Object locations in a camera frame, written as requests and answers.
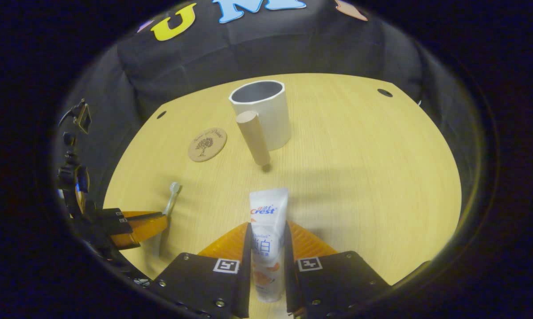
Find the wooden cylinder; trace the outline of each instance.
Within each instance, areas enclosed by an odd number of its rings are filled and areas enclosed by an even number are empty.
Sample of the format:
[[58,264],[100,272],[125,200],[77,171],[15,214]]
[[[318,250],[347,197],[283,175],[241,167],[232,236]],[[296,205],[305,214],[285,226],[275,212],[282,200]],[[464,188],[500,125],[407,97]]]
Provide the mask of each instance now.
[[261,124],[258,121],[258,113],[256,111],[244,111],[237,115],[236,119],[238,128],[241,130],[242,137],[245,138],[254,162],[260,166],[270,163],[270,154],[266,147]]

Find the round table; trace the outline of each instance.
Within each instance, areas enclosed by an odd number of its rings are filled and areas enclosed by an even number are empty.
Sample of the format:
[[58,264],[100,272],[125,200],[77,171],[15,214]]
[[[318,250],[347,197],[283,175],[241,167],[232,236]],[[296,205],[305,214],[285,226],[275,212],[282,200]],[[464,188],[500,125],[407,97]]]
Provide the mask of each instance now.
[[[270,170],[254,163],[228,100],[259,79],[285,83],[291,123],[288,143],[270,152]],[[190,160],[190,142],[212,127],[226,131],[225,147],[208,161]],[[391,285],[438,254],[461,208],[455,160],[431,119],[394,84],[350,75],[269,75],[161,105],[120,159],[104,208],[162,211],[174,181],[182,189],[165,252],[153,256],[150,240],[122,251],[151,278],[179,253],[197,254],[248,222],[252,191],[288,187],[289,220],[339,252],[358,252]],[[251,287],[249,311],[286,317],[286,299],[261,303]]]

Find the letter m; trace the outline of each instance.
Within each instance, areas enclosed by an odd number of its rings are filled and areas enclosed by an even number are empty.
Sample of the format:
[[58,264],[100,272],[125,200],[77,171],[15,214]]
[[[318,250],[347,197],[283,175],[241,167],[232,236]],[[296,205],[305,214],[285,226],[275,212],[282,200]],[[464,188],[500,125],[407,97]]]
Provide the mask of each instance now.
[[[261,9],[262,0],[213,0],[213,3],[219,3],[223,16],[219,19],[219,23],[227,23],[229,21],[242,17],[245,13],[237,10],[235,5],[246,9],[248,12],[256,13]],[[298,0],[268,0],[265,8],[268,10],[282,10],[282,9],[301,9],[305,8],[305,3]]]

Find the toothpaste tube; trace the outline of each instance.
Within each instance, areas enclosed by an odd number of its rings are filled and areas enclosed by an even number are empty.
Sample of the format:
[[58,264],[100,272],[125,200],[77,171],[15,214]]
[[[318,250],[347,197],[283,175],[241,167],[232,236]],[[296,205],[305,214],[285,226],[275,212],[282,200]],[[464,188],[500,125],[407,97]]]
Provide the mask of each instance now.
[[274,303],[284,291],[282,248],[288,188],[251,192],[249,197],[254,284],[260,301]]

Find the white cup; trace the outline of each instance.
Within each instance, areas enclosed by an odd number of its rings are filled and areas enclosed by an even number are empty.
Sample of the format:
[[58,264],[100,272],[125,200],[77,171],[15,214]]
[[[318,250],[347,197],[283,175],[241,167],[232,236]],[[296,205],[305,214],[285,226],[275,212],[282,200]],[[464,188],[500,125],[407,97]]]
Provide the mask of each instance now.
[[247,83],[231,93],[235,115],[255,111],[269,151],[283,147],[290,139],[290,121],[284,83],[264,80]]

